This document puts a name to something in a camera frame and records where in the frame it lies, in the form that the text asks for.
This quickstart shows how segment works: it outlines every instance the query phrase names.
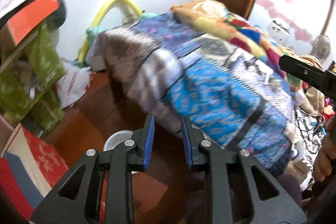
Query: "beige stripe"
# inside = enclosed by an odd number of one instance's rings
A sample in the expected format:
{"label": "beige stripe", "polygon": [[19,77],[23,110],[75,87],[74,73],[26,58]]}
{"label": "beige stripe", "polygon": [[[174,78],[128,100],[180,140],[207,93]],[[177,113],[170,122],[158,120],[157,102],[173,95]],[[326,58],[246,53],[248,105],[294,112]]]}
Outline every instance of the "beige stripe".
{"label": "beige stripe", "polygon": [[50,192],[51,187],[37,165],[21,127],[19,128],[16,137],[9,143],[7,152],[20,157],[30,179],[40,191],[41,195],[45,197]]}

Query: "red cloth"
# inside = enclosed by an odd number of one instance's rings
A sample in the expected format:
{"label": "red cloth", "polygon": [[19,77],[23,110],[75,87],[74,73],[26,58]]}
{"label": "red cloth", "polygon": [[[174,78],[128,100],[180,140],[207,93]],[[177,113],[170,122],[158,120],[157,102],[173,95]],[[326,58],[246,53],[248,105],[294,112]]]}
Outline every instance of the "red cloth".
{"label": "red cloth", "polygon": [[37,165],[49,185],[54,187],[69,168],[52,145],[36,138],[27,129],[23,130]]}
{"label": "red cloth", "polygon": [[29,221],[33,213],[33,208],[29,205],[21,189],[17,185],[7,160],[3,158],[0,158],[0,183],[6,195],[19,213]]}

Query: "white plastic bag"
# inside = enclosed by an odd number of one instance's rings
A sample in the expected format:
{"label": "white plastic bag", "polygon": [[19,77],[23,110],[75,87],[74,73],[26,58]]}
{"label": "white plastic bag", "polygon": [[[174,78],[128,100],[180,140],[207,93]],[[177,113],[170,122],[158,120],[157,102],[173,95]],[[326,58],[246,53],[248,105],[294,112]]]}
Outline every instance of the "white plastic bag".
{"label": "white plastic bag", "polygon": [[57,82],[57,94],[61,107],[65,108],[78,101],[90,87],[94,72],[90,67],[78,68],[69,61],[62,60],[65,75]]}

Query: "wooden floor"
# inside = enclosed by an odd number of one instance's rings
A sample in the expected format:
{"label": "wooden floor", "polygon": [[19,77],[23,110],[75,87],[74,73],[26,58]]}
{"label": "wooden floor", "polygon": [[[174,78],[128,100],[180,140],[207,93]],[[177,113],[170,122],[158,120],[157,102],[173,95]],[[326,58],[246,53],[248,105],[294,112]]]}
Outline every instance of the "wooden floor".
{"label": "wooden floor", "polygon": [[[106,73],[97,73],[87,93],[44,140],[72,166],[87,149],[102,151],[107,138],[123,129],[142,128],[146,115],[129,100],[116,104]],[[152,160],[132,178],[136,224],[184,223],[186,202],[202,189],[186,163],[183,142],[156,125]]]}

